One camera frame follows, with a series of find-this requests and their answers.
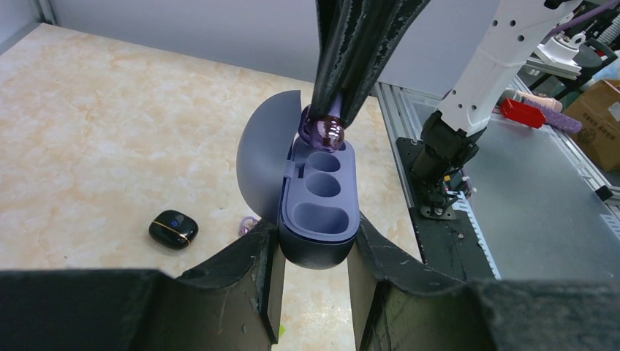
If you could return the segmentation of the silver blue earbud case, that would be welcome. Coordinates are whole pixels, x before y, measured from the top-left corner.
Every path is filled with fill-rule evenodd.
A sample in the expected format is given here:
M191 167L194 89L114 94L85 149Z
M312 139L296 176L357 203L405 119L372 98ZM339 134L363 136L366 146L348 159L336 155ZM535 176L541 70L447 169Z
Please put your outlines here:
M246 204L279 229L284 256L324 270L349 254L360 226L355 151L323 151L296 135L308 110L300 91L265 100L238 144L236 174Z

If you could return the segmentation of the black earbud case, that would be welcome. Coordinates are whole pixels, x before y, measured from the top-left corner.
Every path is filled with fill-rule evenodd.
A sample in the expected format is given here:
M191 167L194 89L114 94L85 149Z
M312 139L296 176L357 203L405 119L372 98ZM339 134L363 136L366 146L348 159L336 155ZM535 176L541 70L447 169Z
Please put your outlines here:
M172 209L161 212L148 226L153 240L173 250L189 247L198 233L199 225L193 218Z

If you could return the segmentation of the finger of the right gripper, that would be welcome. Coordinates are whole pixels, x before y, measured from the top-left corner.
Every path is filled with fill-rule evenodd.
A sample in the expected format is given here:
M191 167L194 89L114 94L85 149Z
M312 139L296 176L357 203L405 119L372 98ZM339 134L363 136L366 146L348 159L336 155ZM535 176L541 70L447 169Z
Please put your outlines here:
M363 1L360 29L341 83L341 123L352 125L370 90L427 1Z
M310 116L328 114L337 97L342 121L354 121L368 96L372 58L364 35L372 25L373 1L317 1L320 56Z

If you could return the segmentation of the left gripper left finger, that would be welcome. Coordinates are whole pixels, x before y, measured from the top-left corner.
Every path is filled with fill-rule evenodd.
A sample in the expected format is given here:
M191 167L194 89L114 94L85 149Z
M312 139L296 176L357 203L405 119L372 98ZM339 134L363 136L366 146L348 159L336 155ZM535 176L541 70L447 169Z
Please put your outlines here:
M161 350L271 350L279 341L286 260L259 221L162 294Z

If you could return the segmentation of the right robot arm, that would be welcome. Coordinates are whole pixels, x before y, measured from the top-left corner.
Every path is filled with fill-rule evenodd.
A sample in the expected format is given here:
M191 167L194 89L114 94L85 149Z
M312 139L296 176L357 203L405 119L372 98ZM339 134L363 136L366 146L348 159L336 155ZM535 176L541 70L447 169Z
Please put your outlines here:
M424 1L318 1L320 59L298 134L334 152ZM454 87L423 125L412 177L437 185L478 150L496 101L576 1L501 1Z

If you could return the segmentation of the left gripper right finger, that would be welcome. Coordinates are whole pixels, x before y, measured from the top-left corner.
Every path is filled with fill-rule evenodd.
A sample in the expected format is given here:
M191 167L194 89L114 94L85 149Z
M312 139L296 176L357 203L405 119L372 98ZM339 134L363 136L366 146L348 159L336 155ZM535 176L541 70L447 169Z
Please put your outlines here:
M405 252L365 216L347 269L356 350L484 350L471 290Z

